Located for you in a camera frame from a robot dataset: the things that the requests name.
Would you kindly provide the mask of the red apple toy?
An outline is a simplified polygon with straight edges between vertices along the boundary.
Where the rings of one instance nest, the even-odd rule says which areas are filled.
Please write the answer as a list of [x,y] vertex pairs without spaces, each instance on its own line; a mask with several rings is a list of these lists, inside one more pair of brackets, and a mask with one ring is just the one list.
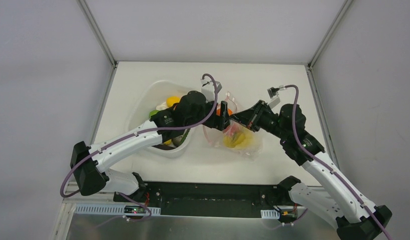
[[229,132],[231,134],[235,134],[237,132],[243,132],[244,127],[236,122],[231,122],[230,123],[230,128],[229,128]]

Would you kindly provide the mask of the orange toy fruit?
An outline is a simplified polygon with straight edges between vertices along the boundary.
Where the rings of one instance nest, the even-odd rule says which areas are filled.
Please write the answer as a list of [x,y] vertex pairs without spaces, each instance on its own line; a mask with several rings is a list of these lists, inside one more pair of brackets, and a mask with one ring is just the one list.
[[[233,111],[230,108],[228,108],[227,111],[229,115],[233,114]],[[216,115],[221,116],[221,105],[220,104],[216,108]]]

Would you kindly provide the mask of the clear zip top bag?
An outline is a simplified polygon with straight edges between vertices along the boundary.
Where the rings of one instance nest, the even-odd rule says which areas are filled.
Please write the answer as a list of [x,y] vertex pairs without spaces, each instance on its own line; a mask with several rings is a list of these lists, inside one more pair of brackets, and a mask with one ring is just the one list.
[[231,121],[224,131],[203,126],[203,134],[209,145],[243,157],[254,158],[263,148],[262,136]]

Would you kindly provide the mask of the yellow napa cabbage toy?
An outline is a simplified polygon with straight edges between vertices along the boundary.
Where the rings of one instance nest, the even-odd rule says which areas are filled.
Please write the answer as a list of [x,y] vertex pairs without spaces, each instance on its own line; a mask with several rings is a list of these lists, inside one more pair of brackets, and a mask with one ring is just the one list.
[[254,143],[254,135],[249,132],[236,132],[223,137],[223,144],[230,149],[244,150]]

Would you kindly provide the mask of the white plastic basket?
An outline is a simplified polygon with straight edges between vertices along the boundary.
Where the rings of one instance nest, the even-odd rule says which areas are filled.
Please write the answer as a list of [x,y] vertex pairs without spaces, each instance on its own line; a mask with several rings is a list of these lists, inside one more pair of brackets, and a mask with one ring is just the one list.
[[[155,110],[158,105],[165,103],[167,98],[173,96],[182,97],[192,90],[192,87],[180,85],[169,80],[159,80],[151,84],[143,91],[141,96],[135,102],[135,105],[131,110],[131,115],[126,121],[126,131],[131,131],[141,125],[149,118],[149,112]],[[190,130],[183,143],[176,148],[163,149],[164,146],[160,145],[159,147],[148,147],[145,151],[169,159],[178,158],[185,153],[194,133],[195,129]]]

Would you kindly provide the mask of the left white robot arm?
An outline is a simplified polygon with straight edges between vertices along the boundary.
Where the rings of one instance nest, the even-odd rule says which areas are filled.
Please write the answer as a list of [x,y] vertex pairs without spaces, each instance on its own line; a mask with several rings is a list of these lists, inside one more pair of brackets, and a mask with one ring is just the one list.
[[74,176],[82,196],[102,190],[125,194],[131,201],[140,202],[145,189],[136,173],[123,173],[111,167],[120,160],[148,147],[160,145],[181,136],[198,125],[220,131],[230,125],[226,102],[207,101],[198,91],[190,91],[178,103],[153,114],[133,130],[107,142],[74,145],[70,161],[70,176]]

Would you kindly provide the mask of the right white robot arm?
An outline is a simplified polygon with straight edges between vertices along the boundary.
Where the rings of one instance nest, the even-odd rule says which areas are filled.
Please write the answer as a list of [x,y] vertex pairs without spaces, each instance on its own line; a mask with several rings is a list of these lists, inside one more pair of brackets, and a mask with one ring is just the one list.
[[278,137],[286,155],[310,173],[329,198],[306,187],[299,179],[287,177],[277,190],[283,205],[295,202],[329,223],[342,240],[373,240],[385,231],[392,212],[376,206],[336,167],[322,144],[305,130],[306,117],[298,104],[285,104],[279,113],[260,100],[253,107],[234,113],[231,120],[256,132],[265,130]]

